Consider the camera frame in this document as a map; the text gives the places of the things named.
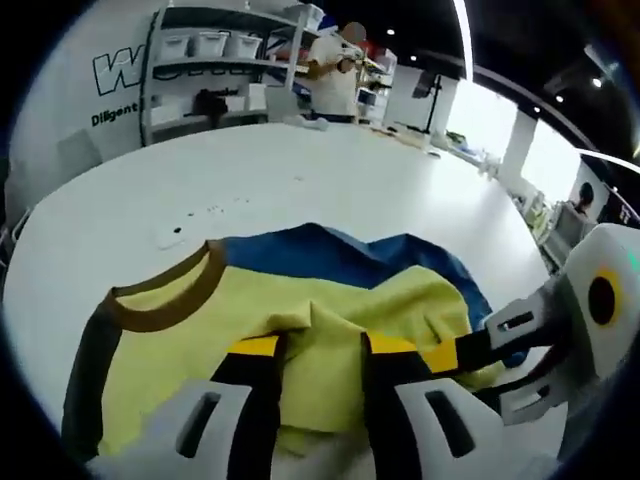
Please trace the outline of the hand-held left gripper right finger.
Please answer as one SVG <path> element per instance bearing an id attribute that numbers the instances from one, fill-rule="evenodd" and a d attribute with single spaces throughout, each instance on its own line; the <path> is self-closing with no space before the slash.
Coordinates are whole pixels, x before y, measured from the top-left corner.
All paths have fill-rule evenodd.
<path id="1" fill-rule="evenodd" d="M 502 420 L 455 381 L 495 362 L 487 334 L 426 352 L 372 332 L 362 344 L 364 421 L 377 478 L 502 478 Z"/>

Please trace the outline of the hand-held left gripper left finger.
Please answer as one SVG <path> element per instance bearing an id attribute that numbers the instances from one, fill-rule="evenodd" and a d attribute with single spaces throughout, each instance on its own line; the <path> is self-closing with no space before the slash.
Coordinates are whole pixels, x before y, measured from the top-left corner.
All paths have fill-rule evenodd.
<path id="1" fill-rule="evenodd" d="M 208 380 L 157 407 L 138 438 L 97 459 L 100 479 L 268 479 L 287 338 L 241 340 Z"/>

